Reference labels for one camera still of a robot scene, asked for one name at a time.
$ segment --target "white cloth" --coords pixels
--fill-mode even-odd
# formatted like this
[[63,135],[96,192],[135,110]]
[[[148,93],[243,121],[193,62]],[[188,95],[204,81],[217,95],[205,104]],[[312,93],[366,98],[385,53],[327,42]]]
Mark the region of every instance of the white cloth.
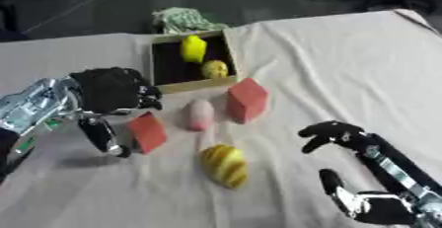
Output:
[[[418,22],[422,19],[404,12]],[[442,39],[394,13],[263,22],[227,31],[234,57],[269,92],[268,107],[245,125],[224,114],[226,87],[167,95],[155,113],[168,141],[148,155],[103,158],[75,123],[38,141],[0,187],[0,227],[371,227],[341,214],[318,171],[337,170],[351,188],[380,190],[346,150],[300,152],[304,126],[327,119],[376,132],[442,182]],[[145,69],[147,36],[110,35],[0,44],[0,94],[43,76],[88,67]],[[182,108],[209,99],[216,125],[184,130]],[[127,130],[118,124],[120,138]],[[203,175],[199,150],[215,142],[241,148],[250,180],[225,190]]]

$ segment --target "yellow lemon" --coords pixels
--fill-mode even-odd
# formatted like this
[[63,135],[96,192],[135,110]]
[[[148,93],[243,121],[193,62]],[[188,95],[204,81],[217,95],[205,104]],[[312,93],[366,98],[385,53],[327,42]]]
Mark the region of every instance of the yellow lemon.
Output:
[[249,177],[246,159],[241,150],[219,144],[201,152],[201,163],[206,173],[226,188],[237,189]]
[[202,76],[207,79],[223,78],[229,74],[229,68],[221,60],[209,60],[202,65]]

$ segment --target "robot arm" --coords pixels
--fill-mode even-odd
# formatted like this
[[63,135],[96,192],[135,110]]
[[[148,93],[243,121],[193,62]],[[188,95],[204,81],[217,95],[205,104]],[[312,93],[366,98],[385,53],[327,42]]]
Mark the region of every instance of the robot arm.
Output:
[[304,153],[328,143],[350,149],[388,190],[352,193],[335,171],[321,170],[326,194],[350,218],[371,224],[442,227],[442,188],[379,135],[338,121],[308,126],[299,135],[313,136]]
[[160,91],[139,72],[115,67],[41,79],[22,93],[0,99],[0,180],[28,157],[37,136],[64,120],[78,120],[100,151],[129,156],[129,149],[116,143],[104,116],[132,109],[160,110],[160,98]]

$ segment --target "red cube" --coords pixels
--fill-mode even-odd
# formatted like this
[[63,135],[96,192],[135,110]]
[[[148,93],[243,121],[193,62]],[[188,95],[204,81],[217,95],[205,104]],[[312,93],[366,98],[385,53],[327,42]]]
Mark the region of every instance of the red cube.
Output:
[[267,97],[267,91],[254,79],[244,79],[229,89],[227,111],[235,121],[246,123],[264,111]]
[[143,154],[149,153],[166,142],[163,125],[151,113],[136,118],[128,126]]

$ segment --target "yellow fruit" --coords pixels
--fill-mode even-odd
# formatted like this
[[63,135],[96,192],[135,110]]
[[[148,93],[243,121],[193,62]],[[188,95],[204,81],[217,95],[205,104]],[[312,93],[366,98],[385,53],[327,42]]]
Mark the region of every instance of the yellow fruit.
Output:
[[202,76],[207,79],[223,78],[229,74],[229,68],[221,60],[209,60],[202,65]]
[[202,63],[207,42],[196,35],[187,36],[182,42],[182,58],[185,62]]
[[237,189],[249,177],[247,162],[241,150],[219,144],[201,152],[201,163],[206,173],[229,189]]

